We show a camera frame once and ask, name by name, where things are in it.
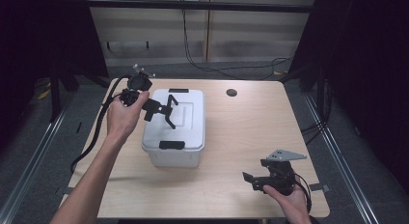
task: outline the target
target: black cable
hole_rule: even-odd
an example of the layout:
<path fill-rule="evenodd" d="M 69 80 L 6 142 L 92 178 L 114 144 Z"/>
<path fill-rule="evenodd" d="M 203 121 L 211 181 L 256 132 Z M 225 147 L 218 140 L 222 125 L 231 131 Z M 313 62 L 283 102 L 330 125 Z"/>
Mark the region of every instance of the black cable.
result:
<path fill-rule="evenodd" d="M 94 132 L 94 137 L 93 140 L 91 141 L 90 145 L 88 146 L 88 148 L 80 155 L 78 156 L 72 163 L 70 166 L 70 171 L 73 174 L 74 170 L 75 170 L 75 166 L 76 164 L 83 159 L 85 156 L 87 156 L 87 154 L 89 154 L 91 152 L 91 150 L 94 148 L 96 140 L 98 139 L 99 136 L 99 131 L 101 129 L 101 125 L 102 125 L 102 121 L 103 118 L 106 114 L 106 111 L 109 108 L 109 105 L 111 104 L 111 102 L 114 100 L 114 97 L 112 96 L 114 94 L 115 89 L 117 88 L 118 84 L 120 83 L 120 81 L 124 78 L 130 78 L 131 75 L 124 75 L 120 78 L 117 79 L 117 81 L 115 82 L 115 84 L 112 86 L 110 93 L 108 94 L 108 97 L 106 98 L 105 102 L 102 104 L 102 108 L 99 111 L 97 120 L 96 120 L 96 126 L 95 126 L 95 132 Z"/>
<path fill-rule="evenodd" d="M 288 61 L 288 60 L 291 60 L 291 59 L 293 58 L 293 57 L 289 57 L 289 58 L 276 58 L 276 59 L 274 59 L 274 60 L 271 61 L 271 64 L 270 64 L 270 65 L 264 65 L 264 66 L 230 67 L 230 68 L 220 68 L 220 69 L 213 69 L 213 68 L 208 68 L 208 67 L 200 67 L 200 66 L 198 66 L 198 65 L 193 61 L 192 56 L 190 55 L 189 41 L 188 41 L 188 38 L 187 38 L 187 31 L 186 31 L 186 12 L 185 12 L 185 10 L 182 10 L 182 15 L 183 15 L 183 34 L 184 34 L 183 36 L 184 36 L 184 51 L 185 51 L 185 56 L 186 56 L 187 61 L 188 61 L 193 67 L 195 67 L 196 69 L 199 69 L 199 70 L 202 70 L 202 71 L 207 71 L 207 72 L 219 72 L 219 73 L 221 73 L 221 74 L 223 74 L 223 75 L 225 75 L 225 76 L 228 76 L 228 77 L 231 77 L 231 78 L 234 78 L 234 79 L 238 79 L 238 80 L 248 80 L 248 79 L 246 79 L 246 78 L 240 78 L 240 77 L 233 76 L 233 75 L 231 75 L 231 74 L 225 73 L 225 72 L 223 72 L 223 70 L 262 69 L 262 68 L 270 68 L 270 67 L 271 67 L 271 68 L 272 68 L 272 71 L 271 71 L 268 75 L 266 75 L 266 76 L 264 76 L 263 78 L 260 78 L 260 79 L 254 79 L 254 80 L 265 80 L 265 79 L 267 79 L 268 77 L 270 77 L 271 75 L 273 75 L 273 73 L 274 73 L 274 66 L 280 65 L 280 64 L 282 64 L 282 63 L 284 63 L 284 62 L 286 62 L 286 61 Z"/>
<path fill-rule="evenodd" d="M 311 191 L 310 188 L 308 187 L 307 182 L 303 179 L 303 177 L 301 177 L 298 174 L 294 174 L 295 176 L 298 176 L 306 185 L 306 187 L 308 188 L 308 190 L 304 187 L 304 185 L 302 185 L 300 182 L 295 181 L 295 183 L 301 187 L 301 189 L 303 190 L 304 194 L 306 195 L 306 200 L 307 200 L 307 211 L 308 213 L 310 213 L 311 208 L 313 207 L 313 201 L 311 200 Z"/>
<path fill-rule="evenodd" d="M 310 139 L 306 142 L 306 145 L 310 144 L 316 136 L 318 136 L 318 134 L 321 132 L 322 129 L 324 129 L 328 122 L 329 122 L 329 118 L 331 115 L 331 111 L 332 111 L 332 99 L 333 99 L 333 91 L 329 85 L 329 83 L 327 82 L 325 85 L 325 106 L 324 106 L 324 114 L 323 117 L 321 117 L 321 121 L 317 124 L 313 124 L 311 126 L 308 126 L 304 129 L 301 129 L 301 133 L 303 135 L 307 135 L 310 134 L 316 130 L 318 130 L 318 132 Z"/>

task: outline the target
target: white box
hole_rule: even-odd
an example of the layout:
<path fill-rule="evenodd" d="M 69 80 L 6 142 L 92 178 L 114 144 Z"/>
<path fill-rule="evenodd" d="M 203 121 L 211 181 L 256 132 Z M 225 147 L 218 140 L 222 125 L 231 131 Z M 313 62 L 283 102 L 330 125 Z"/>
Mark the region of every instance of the white box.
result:
<path fill-rule="evenodd" d="M 172 102 L 170 116 L 176 128 L 171 128 L 164 115 L 154 114 L 145 125 L 142 148 L 154 166 L 197 167 L 205 147 L 205 95 L 198 90 L 159 89 L 152 99 L 166 105 L 169 95 L 178 102 Z"/>

